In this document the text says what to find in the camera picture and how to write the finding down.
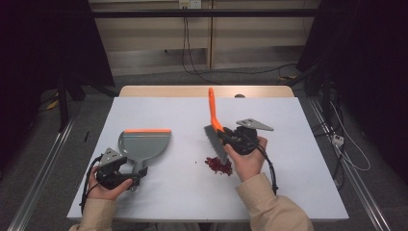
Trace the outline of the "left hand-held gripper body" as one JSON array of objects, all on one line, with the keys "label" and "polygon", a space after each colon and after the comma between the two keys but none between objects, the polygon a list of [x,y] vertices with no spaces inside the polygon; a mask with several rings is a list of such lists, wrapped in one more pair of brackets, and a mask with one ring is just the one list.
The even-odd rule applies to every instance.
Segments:
[{"label": "left hand-held gripper body", "polygon": [[125,157],[117,153],[111,148],[107,148],[105,153],[101,155],[96,180],[100,185],[108,190],[112,190],[119,186],[127,179],[132,179],[133,184],[129,187],[130,191],[135,191],[140,184],[141,176],[139,173],[121,173],[116,162],[119,158]]}]

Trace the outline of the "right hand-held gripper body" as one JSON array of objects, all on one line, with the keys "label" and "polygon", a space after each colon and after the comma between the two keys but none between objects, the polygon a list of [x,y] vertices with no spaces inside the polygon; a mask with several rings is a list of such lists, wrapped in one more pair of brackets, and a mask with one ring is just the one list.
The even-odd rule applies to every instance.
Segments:
[{"label": "right hand-held gripper body", "polygon": [[237,121],[238,127],[233,131],[233,148],[240,155],[250,154],[258,147],[258,131],[273,131],[268,126],[254,118],[246,118]]}]

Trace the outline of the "orange brush with grey bristles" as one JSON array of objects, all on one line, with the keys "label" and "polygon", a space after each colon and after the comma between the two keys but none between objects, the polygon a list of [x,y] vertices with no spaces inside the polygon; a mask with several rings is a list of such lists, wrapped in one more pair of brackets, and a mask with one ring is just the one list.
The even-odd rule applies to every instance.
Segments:
[{"label": "orange brush with grey bristles", "polygon": [[218,133],[224,133],[224,129],[217,120],[215,93],[212,88],[208,89],[208,99],[210,108],[210,124],[204,127],[204,131],[220,162],[223,165],[226,165],[228,155],[224,150],[221,138],[218,136]]}]

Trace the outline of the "grey dustpan with orange lip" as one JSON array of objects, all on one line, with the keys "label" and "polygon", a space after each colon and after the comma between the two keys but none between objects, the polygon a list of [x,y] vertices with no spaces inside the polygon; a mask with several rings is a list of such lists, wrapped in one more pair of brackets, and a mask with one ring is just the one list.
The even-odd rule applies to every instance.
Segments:
[{"label": "grey dustpan with orange lip", "polygon": [[146,161],[161,155],[171,137],[170,129],[126,129],[118,138],[118,149],[133,163],[133,173],[146,167]]}]

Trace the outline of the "red kidney beans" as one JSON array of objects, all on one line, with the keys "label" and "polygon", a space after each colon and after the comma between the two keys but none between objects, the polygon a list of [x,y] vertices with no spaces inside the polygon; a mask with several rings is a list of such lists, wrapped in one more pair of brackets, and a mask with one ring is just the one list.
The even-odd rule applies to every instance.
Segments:
[{"label": "red kidney beans", "polygon": [[210,158],[207,157],[205,164],[214,172],[220,174],[227,174],[228,176],[233,174],[232,163],[227,161],[225,164],[221,162],[219,157]]}]

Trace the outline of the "person's right hand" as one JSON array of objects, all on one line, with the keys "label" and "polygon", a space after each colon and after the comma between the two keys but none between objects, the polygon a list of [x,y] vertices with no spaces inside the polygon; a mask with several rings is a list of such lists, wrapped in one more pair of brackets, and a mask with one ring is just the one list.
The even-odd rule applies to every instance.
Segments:
[{"label": "person's right hand", "polygon": [[260,150],[255,149],[248,155],[240,155],[230,144],[225,144],[224,150],[232,159],[235,170],[242,182],[261,172],[265,157]]}]

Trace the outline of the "person's left hand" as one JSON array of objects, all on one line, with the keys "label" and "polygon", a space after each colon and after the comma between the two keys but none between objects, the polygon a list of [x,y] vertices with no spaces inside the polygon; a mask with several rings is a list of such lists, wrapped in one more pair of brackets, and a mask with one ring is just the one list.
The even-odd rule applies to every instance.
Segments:
[{"label": "person's left hand", "polygon": [[116,188],[108,190],[101,186],[96,180],[95,173],[97,172],[97,170],[98,167],[93,167],[90,172],[89,189],[87,190],[88,198],[115,201],[122,193],[127,191],[128,188],[133,184],[132,179],[127,179]]}]

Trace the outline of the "white table cover sheet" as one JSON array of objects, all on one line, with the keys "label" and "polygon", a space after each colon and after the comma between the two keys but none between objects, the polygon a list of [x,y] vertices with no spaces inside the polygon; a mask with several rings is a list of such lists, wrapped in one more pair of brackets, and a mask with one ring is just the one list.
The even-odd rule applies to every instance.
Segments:
[{"label": "white table cover sheet", "polygon": [[[313,220],[346,219],[348,213],[295,97],[216,100],[218,121],[233,129],[254,118],[266,125],[268,162],[276,172],[278,194],[299,205]],[[126,221],[239,222],[248,219],[236,187],[237,175],[216,173],[205,163],[214,156],[204,128],[209,125],[205,97],[118,97],[93,154],[116,148],[125,129],[168,128],[169,144],[149,161],[135,192],[116,201],[115,219]]]}]

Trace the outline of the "wooden table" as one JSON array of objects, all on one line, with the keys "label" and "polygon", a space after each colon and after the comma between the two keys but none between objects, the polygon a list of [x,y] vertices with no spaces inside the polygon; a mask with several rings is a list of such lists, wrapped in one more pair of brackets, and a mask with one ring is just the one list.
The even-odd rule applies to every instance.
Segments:
[{"label": "wooden table", "polygon": [[120,97],[207,97],[208,89],[217,97],[294,97],[287,86],[125,86]]}]

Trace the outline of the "black horizontal bar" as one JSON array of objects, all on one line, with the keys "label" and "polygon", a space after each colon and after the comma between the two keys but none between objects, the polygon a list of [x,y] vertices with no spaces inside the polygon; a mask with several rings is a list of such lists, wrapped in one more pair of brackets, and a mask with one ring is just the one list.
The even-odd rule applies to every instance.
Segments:
[{"label": "black horizontal bar", "polygon": [[316,9],[277,10],[140,10],[140,11],[93,11],[96,18],[129,17],[310,17],[319,13]]}]

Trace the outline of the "black curtain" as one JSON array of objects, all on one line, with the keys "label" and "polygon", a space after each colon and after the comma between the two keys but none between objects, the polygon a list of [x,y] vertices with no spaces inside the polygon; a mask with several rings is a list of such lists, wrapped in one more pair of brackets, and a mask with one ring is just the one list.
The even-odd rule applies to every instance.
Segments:
[{"label": "black curtain", "polygon": [[408,0],[320,0],[297,68],[322,64],[384,161],[408,183]]},{"label": "black curtain", "polygon": [[115,82],[89,0],[0,0],[0,167],[25,140],[46,90]]}]

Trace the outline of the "metal floor rail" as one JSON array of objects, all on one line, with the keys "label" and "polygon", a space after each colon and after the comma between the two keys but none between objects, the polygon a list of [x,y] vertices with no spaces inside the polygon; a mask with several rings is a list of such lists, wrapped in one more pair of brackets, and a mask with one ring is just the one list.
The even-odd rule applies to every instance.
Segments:
[{"label": "metal floor rail", "polygon": [[328,138],[331,146],[334,148],[334,152],[343,167],[344,174],[348,177],[350,184],[352,185],[354,191],[356,192],[359,200],[362,203],[371,223],[373,224],[376,231],[392,231],[391,226],[386,221],[383,212],[381,211],[378,203],[375,201],[374,197],[366,186],[363,178],[360,176],[361,172],[367,172],[371,169],[371,163],[366,153],[361,149],[361,147],[356,143],[356,141],[347,133],[344,123],[340,117],[339,111],[336,109],[332,102],[329,102],[329,109],[334,112],[334,118],[336,118],[342,128],[344,136],[358,149],[360,154],[367,161],[367,167],[358,167],[352,161],[347,154],[344,145],[337,146],[332,143],[332,137],[337,135],[335,129],[328,124],[328,119],[323,117],[323,107],[320,105],[317,99],[311,99],[310,105],[315,112],[317,119],[320,122],[320,127],[322,128],[325,136]]},{"label": "metal floor rail", "polygon": [[7,231],[25,231],[30,218],[37,207],[45,185],[64,149],[64,145],[70,135],[74,121],[74,118],[70,119],[63,130],[58,133],[37,177],[30,187],[30,190],[25,195]]}]

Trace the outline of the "white wall socket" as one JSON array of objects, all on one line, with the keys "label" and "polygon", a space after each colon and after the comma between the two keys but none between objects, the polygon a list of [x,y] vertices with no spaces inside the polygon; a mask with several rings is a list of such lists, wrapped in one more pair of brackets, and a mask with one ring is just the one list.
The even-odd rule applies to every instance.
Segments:
[{"label": "white wall socket", "polygon": [[201,9],[201,0],[178,0],[180,9]]}]

